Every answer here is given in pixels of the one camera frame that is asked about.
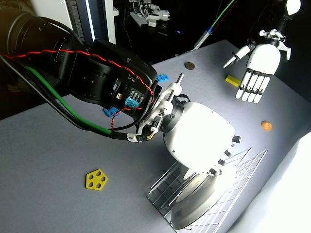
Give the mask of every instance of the gray table surface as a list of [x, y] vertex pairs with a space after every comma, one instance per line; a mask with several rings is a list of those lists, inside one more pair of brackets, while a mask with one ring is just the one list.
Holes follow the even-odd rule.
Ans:
[[[222, 65], [237, 49], [227, 41], [154, 65], [175, 81], [183, 72], [183, 93], [231, 122], [253, 153], [268, 149], [261, 166], [220, 228], [226, 232], [260, 191], [295, 141], [310, 131], [311, 105], [274, 78], [259, 104], [235, 99], [227, 74], [242, 77], [246, 59], [228, 70]], [[185, 62], [193, 62], [187, 70]], [[83, 117], [109, 127], [97, 105], [72, 96], [66, 101]], [[262, 120], [274, 129], [261, 129]], [[130, 118], [117, 117], [116, 125]], [[149, 186], [173, 163], [159, 133], [150, 142], [128, 143], [81, 131], [44, 104], [0, 121], [0, 232], [10, 233], [172, 233], [146, 199]], [[102, 191], [85, 188], [85, 175], [102, 169]]]

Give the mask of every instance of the metal dish rack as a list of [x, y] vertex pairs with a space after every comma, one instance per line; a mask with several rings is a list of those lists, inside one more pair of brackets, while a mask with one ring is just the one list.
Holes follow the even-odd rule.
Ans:
[[[202, 217], [186, 228], [175, 230], [178, 233], [216, 233], [225, 220], [234, 203], [244, 190], [249, 179], [252, 177], [267, 150], [251, 156], [252, 148], [244, 150], [231, 158], [226, 159], [226, 164], [234, 166], [237, 170], [235, 181], [231, 188], [209, 209]], [[148, 200], [171, 223], [171, 209], [174, 201], [186, 186], [198, 174], [193, 174], [183, 180], [182, 165], [175, 162], [151, 187]]]

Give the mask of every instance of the gray plate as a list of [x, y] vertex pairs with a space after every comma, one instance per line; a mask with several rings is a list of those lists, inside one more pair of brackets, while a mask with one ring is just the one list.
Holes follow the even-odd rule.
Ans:
[[235, 168], [225, 166], [219, 176], [201, 174], [193, 179], [172, 208], [172, 226], [179, 230], [200, 218], [233, 184], [235, 175]]

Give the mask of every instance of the green wire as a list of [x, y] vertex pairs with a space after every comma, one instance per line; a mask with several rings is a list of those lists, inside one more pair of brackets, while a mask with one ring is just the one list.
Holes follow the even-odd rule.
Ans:
[[215, 22], [212, 24], [212, 26], [209, 28], [210, 30], [212, 30], [212, 28], [215, 26], [215, 24], [217, 23], [217, 21], [220, 19], [221, 16], [223, 16], [224, 12], [229, 8], [229, 6], [231, 6], [231, 4], [234, 2], [235, 0], [232, 0], [228, 6], [220, 13], [220, 15], [217, 17], [217, 19], [215, 20]]
[[31, 67], [27, 67], [47, 88], [48, 90], [59, 100], [59, 102], [68, 110], [68, 112], [70, 112], [75, 118], [77, 118], [78, 120], [82, 121], [83, 123], [85, 123], [86, 125], [95, 128], [105, 134], [111, 134], [111, 130], [109, 129], [105, 129], [99, 125], [96, 125], [86, 119], [84, 119], [83, 117], [79, 116], [71, 107], [69, 104], [67, 104], [67, 102], [54, 90], [54, 88], [42, 77], [41, 74], [38, 73], [38, 71], [36, 71], [35, 69], [31, 68]]

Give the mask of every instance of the blue plastic piece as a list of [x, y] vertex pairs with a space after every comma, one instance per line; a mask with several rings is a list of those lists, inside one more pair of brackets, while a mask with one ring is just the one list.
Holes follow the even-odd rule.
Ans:
[[115, 107], [111, 107], [110, 110], [104, 108], [103, 111], [106, 113], [108, 117], [113, 117], [113, 115], [118, 111], [118, 109]]
[[128, 97], [125, 101], [125, 105], [130, 108], [137, 108], [139, 106], [139, 103], [136, 100]]
[[166, 80], [169, 80], [170, 78], [166, 74], [161, 74], [161, 75], [158, 75], [156, 79], [160, 83], [160, 82], [164, 82]]

